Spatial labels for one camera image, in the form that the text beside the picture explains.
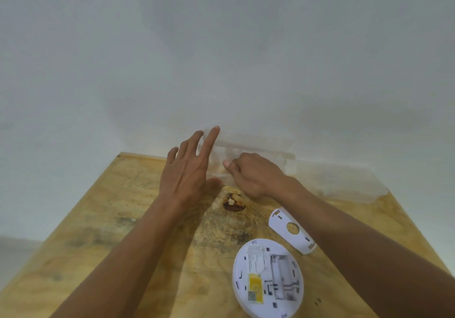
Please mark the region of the clear plastic box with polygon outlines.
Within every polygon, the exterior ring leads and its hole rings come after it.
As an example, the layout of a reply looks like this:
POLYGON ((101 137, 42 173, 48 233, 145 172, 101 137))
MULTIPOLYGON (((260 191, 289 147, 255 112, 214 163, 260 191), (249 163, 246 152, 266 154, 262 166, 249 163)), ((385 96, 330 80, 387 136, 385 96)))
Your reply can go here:
POLYGON ((276 137, 260 137, 253 134, 220 131, 209 157, 207 178, 216 177, 225 186, 235 187, 231 174, 223 166, 224 161, 239 158, 242 153, 256 153, 276 164, 281 171, 295 160, 289 151, 292 139, 276 137))

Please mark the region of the person's left hand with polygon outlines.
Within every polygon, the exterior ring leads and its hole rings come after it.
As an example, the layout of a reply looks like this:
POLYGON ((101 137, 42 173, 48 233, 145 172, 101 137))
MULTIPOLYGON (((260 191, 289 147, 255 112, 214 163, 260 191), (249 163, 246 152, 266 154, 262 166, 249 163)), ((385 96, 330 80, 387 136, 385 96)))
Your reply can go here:
POLYGON ((174 162, 170 165, 166 162, 163 168, 155 202, 169 205, 176 210, 185 209, 202 198, 208 179, 209 156, 219 133, 220 127, 213 127, 203 140, 201 149, 197 149, 197 156, 192 159, 185 159, 185 141, 188 139, 180 144, 174 162))

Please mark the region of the person's left forearm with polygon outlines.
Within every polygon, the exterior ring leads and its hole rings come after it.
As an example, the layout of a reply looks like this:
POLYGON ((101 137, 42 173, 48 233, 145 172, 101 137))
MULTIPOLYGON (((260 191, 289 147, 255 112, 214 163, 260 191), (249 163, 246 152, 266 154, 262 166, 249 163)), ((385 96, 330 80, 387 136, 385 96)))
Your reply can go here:
POLYGON ((130 318, 146 291, 164 246, 185 211, 202 194, 162 195, 50 318, 130 318))

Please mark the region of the white round smoke detector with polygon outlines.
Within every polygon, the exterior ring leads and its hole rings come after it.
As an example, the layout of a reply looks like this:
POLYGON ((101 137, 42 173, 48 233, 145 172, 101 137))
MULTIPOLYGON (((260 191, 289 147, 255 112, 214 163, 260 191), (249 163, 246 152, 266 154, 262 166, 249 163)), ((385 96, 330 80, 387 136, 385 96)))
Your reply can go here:
POLYGON ((232 287, 251 318, 292 318, 304 297, 304 278, 288 250, 270 239, 253 239, 238 251, 232 287))

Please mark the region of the white plastic mounting plate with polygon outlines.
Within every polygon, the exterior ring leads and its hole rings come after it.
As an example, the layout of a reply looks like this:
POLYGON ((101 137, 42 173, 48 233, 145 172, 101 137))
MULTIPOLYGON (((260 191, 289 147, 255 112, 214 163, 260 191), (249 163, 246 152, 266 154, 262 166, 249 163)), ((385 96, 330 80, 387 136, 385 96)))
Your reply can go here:
POLYGON ((282 207, 273 210, 268 226, 303 255, 310 254, 317 247, 310 235, 282 207))

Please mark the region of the person's right forearm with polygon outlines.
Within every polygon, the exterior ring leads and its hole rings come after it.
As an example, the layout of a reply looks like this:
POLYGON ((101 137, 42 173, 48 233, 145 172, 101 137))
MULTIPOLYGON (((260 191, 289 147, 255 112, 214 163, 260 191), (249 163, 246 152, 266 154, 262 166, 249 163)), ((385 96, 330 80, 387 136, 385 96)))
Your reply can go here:
POLYGON ((455 278, 282 175, 271 196, 380 318, 455 318, 455 278))

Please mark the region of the person's right hand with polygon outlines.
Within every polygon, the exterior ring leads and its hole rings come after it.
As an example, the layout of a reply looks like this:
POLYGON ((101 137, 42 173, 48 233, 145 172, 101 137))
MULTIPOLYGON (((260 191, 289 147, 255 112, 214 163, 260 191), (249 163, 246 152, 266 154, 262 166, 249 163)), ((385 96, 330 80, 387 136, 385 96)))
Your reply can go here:
POLYGON ((254 153, 254 195, 252 199, 263 197, 278 202, 287 202, 297 197, 305 189, 293 177, 285 175, 273 162, 254 153))

